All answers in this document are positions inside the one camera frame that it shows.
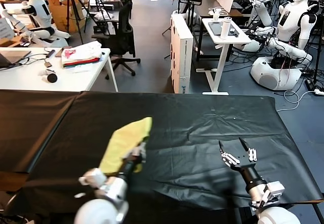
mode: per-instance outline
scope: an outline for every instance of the power strip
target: power strip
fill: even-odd
[[[314,92],[318,96],[324,96],[324,91],[320,91],[319,89],[315,89]]]

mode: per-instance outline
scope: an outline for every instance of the humanoid robot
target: humanoid robot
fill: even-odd
[[[272,24],[272,19],[270,17],[271,14],[268,13],[267,8],[265,7],[265,4],[270,2],[270,1],[275,1],[275,0],[249,0],[252,4],[252,12],[251,12],[251,17],[248,21],[249,25],[252,25],[252,21],[254,21],[257,25],[263,25],[263,26],[270,26]],[[251,43],[249,44],[235,44],[235,48],[240,49],[245,52],[257,52],[261,44],[256,41],[252,40]]]
[[[14,10],[3,10],[2,15],[8,18],[12,25],[22,33],[23,36],[42,47],[65,47],[68,46],[65,39],[70,35],[59,31],[51,25],[52,15],[48,8],[47,0],[28,0],[22,2],[23,8]],[[15,19],[13,14],[27,14],[32,16],[39,27],[28,30],[24,24]]]
[[[314,12],[316,5],[309,6],[308,2],[313,0],[293,1],[279,6],[278,27],[258,28],[254,33],[256,37],[263,36],[267,47],[278,50],[276,58],[258,58],[251,69],[254,80],[271,90],[293,89],[301,76],[300,70],[295,66],[307,65],[312,60],[304,48],[317,21]],[[291,38],[299,29],[296,47],[291,45]]]

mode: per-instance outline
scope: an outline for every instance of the red item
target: red item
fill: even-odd
[[[76,61],[76,62],[71,62],[71,63],[65,63],[63,65],[63,67],[68,67],[68,66],[76,66],[79,64],[86,64],[86,63],[94,63],[94,62],[98,62],[100,60],[100,58],[93,58],[90,60],[83,60],[83,61]]]
[[[64,56],[66,57],[66,58],[70,58],[70,56],[72,55],[72,54],[74,54],[76,52],[76,50],[74,49],[74,50],[65,50],[64,51]]]

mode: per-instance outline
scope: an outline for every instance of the yellow cloth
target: yellow cloth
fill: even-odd
[[[117,172],[123,162],[123,157],[149,135],[152,118],[132,122],[117,129],[109,141],[99,168],[105,174]]]

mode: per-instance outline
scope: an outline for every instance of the white desk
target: white desk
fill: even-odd
[[[47,51],[52,49],[59,51],[59,48],[45,48]],[[47,54],[44,48],[0,48],[0,51],[31,51],[32,54]],[[22,65],[7,70],[0,71],[0,89],[9,90],[35,90],[35,91],[89,91],[96,81],[103,67],[109,75],[109,81],[113,83],[115,91],[118,91],[111,61],[109,58],[110,49],[102,49],[104,53],[97,63],[81,65],[75,68],[63,68],[61,58],[52,54],[47,59],[52,64],[48,69],[54,70],[57,81],[50,83],[45,76],[39,73],[45,70],[44,60],[36,61],[30,65]],[[33,58],[45,58],[45,55],[36,55]]]
[[[197,70],[197,72],[204,72],[206,74],[211,92],[203,92],[203,94],[212,94],[212,95],[228,95],[227,92],[218,92],[219,83],[221,81],[223,69],[226,62],[227,51],[230,44],[247,44],[250,43],[250,38],[232,21],[231,25],[237,30],[238,37],[233,35],[228,36],[226,39],[221,39],[219,35],[214,35],[208,23],[213,22],[212,18],[202,19],[202,23],[206,27],[206,30],[209,33],[209,36],[212,38],[216,46],[216,49],[222,48],[221,56],[218,61],[217,69],[213,68],[211,70]],[[216,72],[215,79],[212,77],[212,72]]]

